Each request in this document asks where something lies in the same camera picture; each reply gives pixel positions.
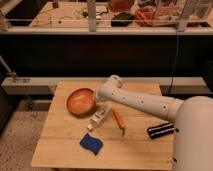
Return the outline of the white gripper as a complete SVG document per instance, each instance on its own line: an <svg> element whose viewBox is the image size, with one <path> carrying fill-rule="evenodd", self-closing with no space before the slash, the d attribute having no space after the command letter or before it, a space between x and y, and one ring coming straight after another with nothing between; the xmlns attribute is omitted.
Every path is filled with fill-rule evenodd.
<svg viewBox="0 0 213 171"><path fill-rule="evenodd" d="M104 118L111 112L111 105L109 103L104 103L99 105L97 111L91 117L91 124L87 126L88 131L93 131L94 126L98 126Z"/></svg>

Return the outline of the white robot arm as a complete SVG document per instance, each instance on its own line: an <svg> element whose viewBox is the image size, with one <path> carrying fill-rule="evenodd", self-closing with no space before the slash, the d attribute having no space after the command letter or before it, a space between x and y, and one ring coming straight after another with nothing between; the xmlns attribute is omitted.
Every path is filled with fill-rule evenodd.
<svg viewBox="0 0 213 171"><path fill-rule="evenodd" d="M174 124L172 171L213 171L213 98L186 100L122 89L111 75L94 90L95 101L112 101Z"/></svg>

